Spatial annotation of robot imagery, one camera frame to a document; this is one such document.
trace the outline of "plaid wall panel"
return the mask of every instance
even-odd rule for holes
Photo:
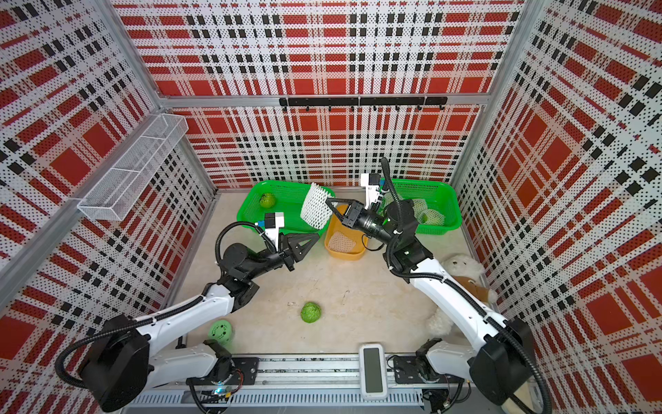
[[[74,226],[0,313],[0,412],[98,411],[87,391],[55,375],[55,357],[107,319],[164,304],[209,201],[175,148],[124,221]],[[69,371],[83,355],[73,354]]]
[[[112,0],[164,95],[486,92],[524,0]]]
[[[0,268],[149,113],[92,2],[0,10]]]
[[[662,1],[548,1],[459,188],[558,412],[662,410]]]
[[[283,111],[186,108],[187,136],[221,188],[263,180],[359,185],[362,172],[391,160],[398,178],[449,181],[479,112],[478,105],[439,108],[343,107]]]

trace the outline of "white foam net sleeve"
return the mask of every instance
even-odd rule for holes
[[[349,253],[356,246],[356,242],[339,231],[329,239],[329,249],[338,253]]]
[[[444,225],[444,215],[439,211],[433,209],[427,209],[418,218],[418,221],[422,224],[427,224],[431,226],[442,226]]]
[[[301,206],[301,219],[318,230],[322,229],[332,214],[326,205],[326,199],[330,196],[325,189],[312,183]]]
[[[422,198],[412,199],[414,202],[414,217],[420,221],[420,216],[428,209],[428,202]]]

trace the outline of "green plastic basket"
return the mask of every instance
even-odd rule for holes
[[[336,196],[331,189],[327,187],[322,188],[331,193],[331,197]],[[285,216],[285,228],[281,231],[284,234],[318,233],[321,236],[329,227],[328,222],[322,230],[317,230],[301,219],[301,206],[303,206],[303,201],[306,199],[308,190],[310,190],[310,184],[273,180],[259,182],[250,190],[244,200],[244,204],[239,208],[237,221],[256,223],[264,220],[264,213],[282,211]],[[269,209],[265,209],[260,205],[260,197],[264,193],[272,193],[276,197],[276,204]]]
[[[428,208],[437,210],[444,215],[443,226],[419,224],[416,230],[417,233],[444,234],[462,225],[457,195],[450,185],[436,181],[398,179],[393,180],[393,185],[401,199],[422,198],[427,202]],[[385,207],[386,205],[382,205],[380,212]]]

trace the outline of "display screen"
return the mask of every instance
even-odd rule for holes
[[[363,349],[363,366],[365,368],[365,392],[382,392],[381,365],[378,348]]]

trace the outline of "foam net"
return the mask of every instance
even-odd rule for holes
[[[426,209],[421,212],[420,216],[417,216],[417,219],[419,223],[432,226],[443,226],[445,217],[439,211]]]
[[[329,239],[329,249],[334,252],[349,253],[354,247],[356,247],[356,242],[340,231],[336,231]]]
[[[330,196],[325,189],[312,183],[301,206],[301,219],[318,230],[324,227],[333,214],[326,205],[326,199]]]

